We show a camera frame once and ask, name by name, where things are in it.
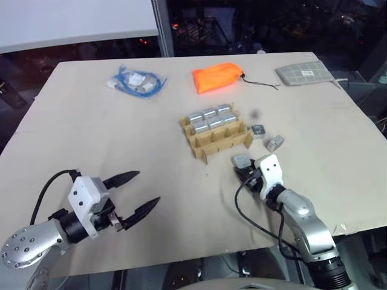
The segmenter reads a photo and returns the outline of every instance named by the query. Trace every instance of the table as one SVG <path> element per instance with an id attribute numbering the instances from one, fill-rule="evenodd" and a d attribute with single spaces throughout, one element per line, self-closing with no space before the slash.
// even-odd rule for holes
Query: table
<path id="1" fill-rule="evenodd" d="M 150 0 L 2 0 L 0 53 L 157 36 Z"/>
<path id="2" fill-rule="evenodd" d="M 307 196 L 333 235 L 387 225 L 387 142 L 343 89 L 332 83 L 297 87 L 237 82 L 203 95 L 191 71 L 225 61 L 246 79 L 279 83 L 274 69 L 316 60 L 312 53 L 123 59 L 60 63 L 0 156 L 0 240 L 27 225 L 37 196 L 51 175 L 78 168 L 102 179 L 127 170 L 141 174 L 112 191 L 117 212 L 161 196 L 153 211 L 129 231 L 112 227 L 74 247 L 56 268 L 71 275 L 155 265 L 272 246 L 276 242 L 237 213 L 239 181 L 231 157 L 268 154 L 262 140 L 194 159 L 179 119 L 233 102 L 249 124 L 263 124 L 266 138 L 282 135 L 275 152 L 285 185 Z M 143 100 L 106 86 L 122 63 L 169 78 L 162 94 Z M 252 118 L 258 111 L 258 119 Z M 69 209 L 69 178 L 47 191 L 36 222 Z M 278 216 L 246 191 L 241 208 L 274 232 Z"/>

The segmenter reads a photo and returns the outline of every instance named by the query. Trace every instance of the floor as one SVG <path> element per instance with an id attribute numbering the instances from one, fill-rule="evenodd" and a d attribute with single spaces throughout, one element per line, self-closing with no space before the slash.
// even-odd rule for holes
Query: floor
<path id="1" fill-rule="evenodd" d="M 380 289 L 372 283 L 372 276 L 374 270 L 368 262 L 367 252 L 361 235 L 355 234 L 347 237 L 341 242 L 337 243 L 340 256 L 346 266 L 349 276 L 355 279 L 359 290 L 377 290 Z M 293 261 L 285 260 L 276 246 L 269 248 L 281 267 L 282 273 L 287 281 L 300 283 Z M 237 278 L 239 274 L 238 263 L 236 255 L 246 254 L 235 253 L 226 254 L 222 256 L 205 257 L 203 259 L 203 266 L 201 268 L 201 279 L 228 279 Z M 144 290 L 165 290 L 163 287 L 164 278 L 166 276 L 169 264 L 155 265 L 144 268 L 128 270 L 125 287 L 122 289 L 144 289 Z M 306 266 L 301 263 L 302 275 L 306 285 L 312 286 L 313 283 L 308 274 Z M 244 269 L 244 272 L 249 273 L 249 269 Z M 106 272 L 101 274 L 80 275 L 69 277 L 68 280 L 60 288 L 60 283 L 63 278 L 52 279 L 49 284 L 49 290 L 111 290 L 113 272 Z"/>

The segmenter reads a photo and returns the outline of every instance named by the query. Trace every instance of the black drawstring cord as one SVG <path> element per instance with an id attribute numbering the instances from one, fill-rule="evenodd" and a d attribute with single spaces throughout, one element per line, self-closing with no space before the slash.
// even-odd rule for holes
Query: black drawstring cord
<path id="1" fill-rule="evenodd" d="M 246 83 L 252 83 L 253 85 L 261 85 L 261 86 L 271 86 L 272 88 L 275 88 L 277 91 L 278 91 L 277 86 L 280 86 L 280 85 L 270 85 L 268 83 L 250 82 L 250 81 L 245 79 L 245 76 L 246 76 L 245 74 L 241 74 L 241 78 Z"/>

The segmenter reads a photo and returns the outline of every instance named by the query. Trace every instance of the plastic bag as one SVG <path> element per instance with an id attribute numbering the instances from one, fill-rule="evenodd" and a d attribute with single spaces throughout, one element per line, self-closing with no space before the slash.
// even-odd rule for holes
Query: plastic bag
<path id="1" fill-rule="evenodd" d="M 241 77 L 242 73 L 243 70 L 232 62 L 192 71 L 198 94 L 231 85 Z"/>
<path id="2" fill-rule="evenodd" d="M 130 70 L 122 65 L 119 73 L 107 81 L 111 88 L 139 98 L 149 98 L 161 92 L 167 78 L 152 72 Z"/>

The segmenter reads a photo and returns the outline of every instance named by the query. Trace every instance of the orange pouch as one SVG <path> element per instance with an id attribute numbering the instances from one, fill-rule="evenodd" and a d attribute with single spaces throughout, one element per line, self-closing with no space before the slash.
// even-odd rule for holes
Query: orange pouch
<path id="1" fill-rule="evenodd" d="M 242 73 L 243 70 L 232 62 L 192 71 L 198 94 L 231 85 L 241 77 Z"/>

